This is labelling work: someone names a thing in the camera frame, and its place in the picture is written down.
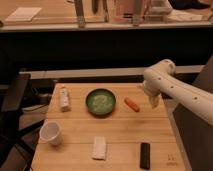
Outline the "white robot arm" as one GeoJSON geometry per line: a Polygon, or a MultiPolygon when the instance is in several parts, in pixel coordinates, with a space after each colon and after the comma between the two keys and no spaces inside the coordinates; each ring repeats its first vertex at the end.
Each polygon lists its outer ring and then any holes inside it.
{"type": "Polygon", "coordinates": [[[145,69],[142,89],[151,106],[158,105],[159,94],[165,93],[213,126],[213,94],[173,77],[176,66],[164,59],[145,69]]]}

